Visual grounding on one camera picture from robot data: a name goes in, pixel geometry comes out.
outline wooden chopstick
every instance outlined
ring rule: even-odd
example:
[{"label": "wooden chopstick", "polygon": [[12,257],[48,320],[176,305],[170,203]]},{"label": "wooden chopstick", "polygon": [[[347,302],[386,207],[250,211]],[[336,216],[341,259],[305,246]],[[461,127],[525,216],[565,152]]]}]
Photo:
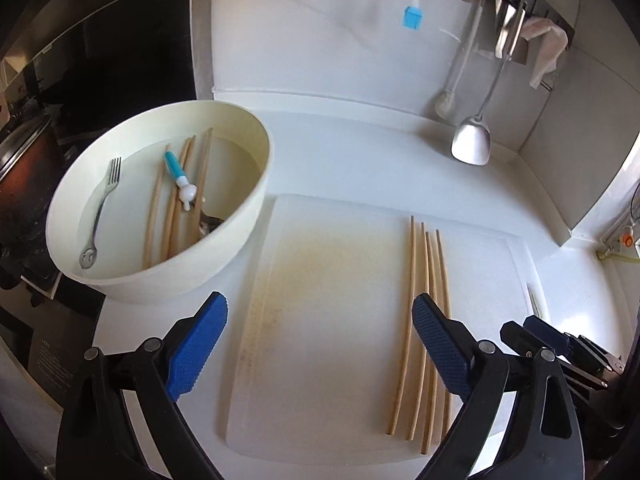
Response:
[{"label": "wooden chopstick", "polygon": [[202,197],[204,195],[204,185],[207,181],[207,169],[209,168],[209,150],[211,147],[211,137],[213,129],[209,128],[205,133],[205,146],[202,150],[202,160],[200,161],[200,171],[198,172],[198,191],[196,193],[196,205],[193,213],[193,225],[191,227],[191,244],[200,240],[200,213],[202,211]]},{"label": "wooden chopstick", "polygon": [[[420,238],[422,238],[423,253],[424,253],[424,291],[428,292],[430,287],[430,275],[431,268],[429,266],[429,248],[427,247],[428,233],[424,228],[424,222],[420,224]],[[427,367],[427,349],[424,345],[420,345],[420,364],[418,366],[418,389],[415,394],[414,404],[414,416],[412,416],[411,426],[409,427],[409,433],[406,436],[407,440],[413,440],[415,436],[415,428],[418,425],[418,416],[420,415],[420,403],[422,402],[422,390],[424,389],[424,371]]]},{"label": "wooden chopstick", "polygon": [[[433,247],[429,233],[425,234],[429,263],[429,295],[431,299],[438,303],[438,284],[435,278],[435,266],[433,261]],[[438,397],[439,378],[436,372],[436,365],[432,360],[429,363],[429,389],[427,391],[427,409],[424,417],[424,434],[422,436],[422,448],[420,452],[426,455],[431,447],[433,438],[433,426],[436,419],[436,399]]]},{"label": "wooden chopstick", "polygon": [[[180,165],[183,164],[184,158],[187,156],[187,148],[190,145],[190,140],[185,139],[184,144],[182,145],[182,152],[180,153]],[[171,193],[169,193],[169,202],[167,203],[166,208],[166,216],[164,217],[164,229],[162,230],[162,246],[160,253],[160,261],[164,262],[169,259],[169,242],[171,240],[171,232],[174,222],[174,210],[175,210],[175,200],[178,196],[178,188],[177,186],[171,186]]]},{"label": "wooden chopstick", "polygon": [[[164,147],[164,151],[171,150],[171,145],[168,144]],[[148,269],[151,267],[151,255],[154,247],[154,234],[156,232],[156,218],[158,218],[158,204],[160,203],[160,192],[162,191],[162,180],[164,179],[164,157],[160,161],[158,167],[158,176],[156,176],[156,186],[154,187],[154,193],[151,198],[151,206],[149,208],[149,218],[146,224],[145,234],[145,250],[142,257],[142,269]]]},{"label": "wooden chopstick", "polygon": [[400,404],[402,403],[402,394],[404,394],[404,383],[406,381],[406,371],[409,365],[409,351],[411,347],[411,335],[414,324],[412,322],[411,308],[414,304],[415,293],[415,217],[411,216],[410,234],[409,234],[409,250],[410,250],[410,275],[409,275],[409,300],[408,311],[406,317],[406,327],[404,330],[404,344],[402,345],[402,357],[400,361],[400,377],[398,379],[398,389],[396,391],[396,400],[394,402],[394,410],[391,415],[388,430],[386,434],[393,435],[398,426],[398,417],[400,416]]},{"label": "wooden chopstick", "polygon": [[[449,277],[447,275],[447,266],[444,262],[444,252],[442,251],[442,240],[440,239],[440,231],[436,231],[438,239],[438,258],[440,259],[440,279],[442,280],[442,311],[447,319],[451,318],[451,302],[449,299]],[[440,441],[442,442],[447,436],[449,426],[451,424],[451,392],[445,389],[444,395],[444,414],[442,416],[442,434]]]},{"label": "wooden chopstick", "polygon": [[[191,153],[193,153],[193,145],[195,144],[196,136],[190,137],[187,139],[189,145],[186,147],[186,154],[184,155],[184,160],[180,158],[180,165],[184,170],[184,173],[189,174],[188,171],[190,169],[190,160]],[[180,198],[176,194],[175,197],[175,208],[174,208],[174,219],[171,225],[171,237],[169,238],[169,257],[173,258],[176,254],[178,254],[178,242],[180,241],[180,213],[182,212],[182,202]]]}]

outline countertop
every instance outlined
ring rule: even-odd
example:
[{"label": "countertop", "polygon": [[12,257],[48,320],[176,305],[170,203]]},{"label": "countertop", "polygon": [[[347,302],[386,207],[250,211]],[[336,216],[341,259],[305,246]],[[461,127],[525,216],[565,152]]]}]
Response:
[{"label": "countertop", "polygon": [[[619,314],[606,270],[593,251],[560,248],[554,241],[557,225],[549,221],[553,216],[548,213],[549,203],[540,200],[540,190],[532,189],[531,175],[517,154],[497,146],[487,166],[468,166],[449,154],[451,128],[369,105],[244,92],[226,92],[216,98],[254,111],[273,137],[273,171],[257,226],[222,272],[187,295],[148,305],[107,298],[94,344],[107,354],[133,350],[148,337],[163,336],[177,319],[192,316],[212,290],[226,296],[228,325],[194,389],[178,405],[200,445],[228,480],[409,479],[426,463],[421,458],[384,465],[303,466],[248,458],[226,446],[227,413],[252,277],[273,200],[279,194],[384,206],[519,235],[536,264],[552,323],[560,330],[588,336],[613,354],[628,349],[628,316]],[[150,466],[167,474],[135,396],[126,397]],[[498,443],[489,442],[491,449],[476,469],[489,465]]]}]

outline pink cloth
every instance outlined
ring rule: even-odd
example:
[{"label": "pink cloth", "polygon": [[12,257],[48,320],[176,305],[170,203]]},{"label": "pink cloth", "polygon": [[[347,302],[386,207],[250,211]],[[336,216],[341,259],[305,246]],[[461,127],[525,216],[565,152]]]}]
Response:
[{"label": "pink cloth", "polygon": [[548,18],[529,18],[522,25],[520,35],[527,41],[544,35],[536,58],[536,64],[533,67],[533,74],[531,74],[531,80],[529,81],[533,88],[538,88],[543,75],[556,69],[558,57],[566,48],[569,40],[566,32]]}]

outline cutting board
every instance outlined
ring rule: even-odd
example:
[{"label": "cutting board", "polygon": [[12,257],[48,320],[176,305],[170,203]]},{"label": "cutting board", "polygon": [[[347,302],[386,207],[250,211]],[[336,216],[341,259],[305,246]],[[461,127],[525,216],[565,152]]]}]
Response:
[{"label": "cutting board", "polygon": [[[354,203],[276,199],[236,368],[226,430],[232,450],[316,465],[420,456],[423,413],[415,440],[405,441],[417,391],[415,333],[398,430],[385,434],[408,313],[409,219],[410,213]],[[418,228],[425,222],[441,231],[452,317],[476,339],[508,350],[500,327],[532,314],[527,284],[544,301],[524,241],[439,218],[416,220]],[[418,265],[418,284],[423,272]],[[452,419],[459,408],[454,397]],[[510,409],[505,402],[492,433],[505,429]]]}]

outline metal fork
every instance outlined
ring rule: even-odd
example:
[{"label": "metal fork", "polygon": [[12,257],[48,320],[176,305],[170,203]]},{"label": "metal fork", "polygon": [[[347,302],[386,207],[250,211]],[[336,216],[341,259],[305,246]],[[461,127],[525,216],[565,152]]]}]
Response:
[{"label": "metal fork", "polygon": [[94,263],[95,259],[98,255],[98,249],[95,248],[95,232],[98,230],[98,221],[100,220],[100,213],[102,212],[102,206],[104,205],[104,201],[111,191],[116,189],[120,181],[120,163],[122,162],[122,158],[112,158],[109,163],[109,179],[107,181],[107,188],[104,190],[104,196],[102,200],[100,200],[100,205],[98,206],[98,212],[95,214],[94,220],[94,230],[91,233],[91,238],[87,242],[87,245],[82,250],[80,254],[80,267],[83,269],[89,269]]}]

